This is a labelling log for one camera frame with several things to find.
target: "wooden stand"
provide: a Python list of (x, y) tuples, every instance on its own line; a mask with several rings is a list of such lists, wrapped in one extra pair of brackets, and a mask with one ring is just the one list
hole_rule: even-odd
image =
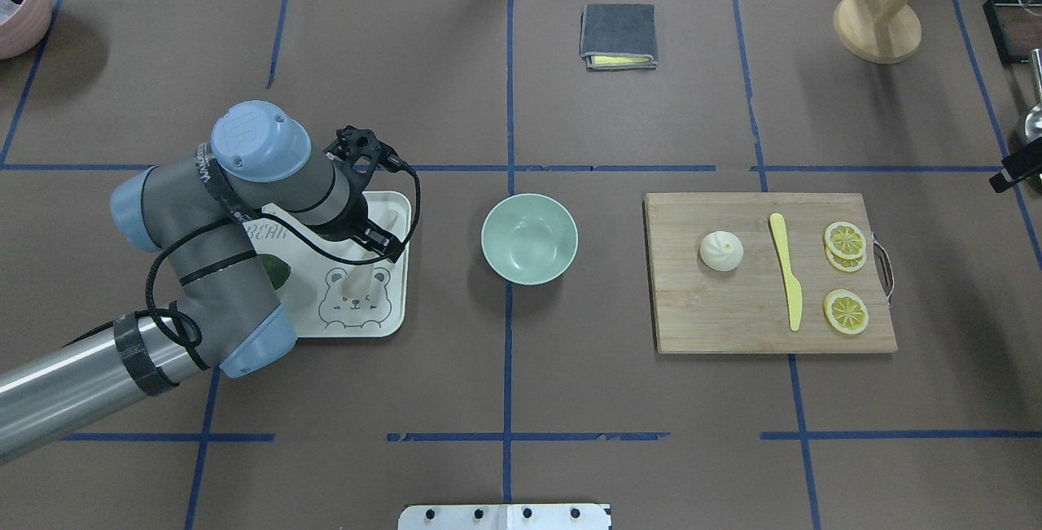
[(833, 28), (858, 58), (896, 64), (911, 58), (922, 41), (922, 25), (909, 0), (842, 0)]

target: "bowl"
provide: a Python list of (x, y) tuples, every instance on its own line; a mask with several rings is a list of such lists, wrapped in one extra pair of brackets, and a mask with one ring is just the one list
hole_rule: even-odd
[(52, 9), (51, 0), (22, 0), (14, 14), (0, 17), (0, 59), (25, 54), (44, 40)]
[(489, 211), (481, 251), (496, 274), (520, 285), (545, 284), (568, 270), (578, 251), (575, 219), (542, 194), (517, 194)]

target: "knife handle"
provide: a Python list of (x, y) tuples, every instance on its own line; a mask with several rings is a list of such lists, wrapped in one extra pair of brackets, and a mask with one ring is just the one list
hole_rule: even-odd
[(792, 274), (792, 266), (789, 263), (789, 232), (785, 227), (785, 217), (779, 213), (770, 216), (771, 236), (774, 237), (774, 248), (778, 251), (778, 259), (782, 259), (782, 274)]

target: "blue joint cap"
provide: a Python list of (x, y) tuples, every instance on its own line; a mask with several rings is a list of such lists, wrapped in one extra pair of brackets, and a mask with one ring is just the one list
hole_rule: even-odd
[(290, 323), (290, 314), (283, 310), (282, 304), (268, 314), (259, 327), (246, 337), (242, 345), (231, 352), (231, 355), (221, 363), (229, 378), (241, 378), (243, 375), (264, 368), (280, 356), (290, 353), (297, 343), (297, 332)]
[(304, 127), (264, 100), (228, 108), (214, 125), (209, 147), (224, 171), (246, 181), (282, 180), (312, 155)]
[(145, 213), (142, 211), (145, 180), (152, 170), (155, 170), (155, 167), (148, 168), (130, 180), (124, 181), (114, 190), (111, 199), (108, 199), (108, 210), (111, 211), (113, 221), (116, 222), (120, 233), (126, 234), (130, 245), (150, 254), (160, 251), (155, 241), (148, 236)]

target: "yellow knife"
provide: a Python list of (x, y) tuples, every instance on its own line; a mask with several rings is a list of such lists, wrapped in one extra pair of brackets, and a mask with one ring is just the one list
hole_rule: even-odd
[(785, 300), (789, 304), (789, 330), (799, 330), (799, 320), (803, 318), (803, 286), (799, 285), (792, 274), (792, 263), (789, 263), (789, 233), (786, 232), (785, 217), (771, 213), (771, 236), (774, 237), (774, 249), (777, 249), (778, 260), (782, 262), (782, 278), (785, 280)]

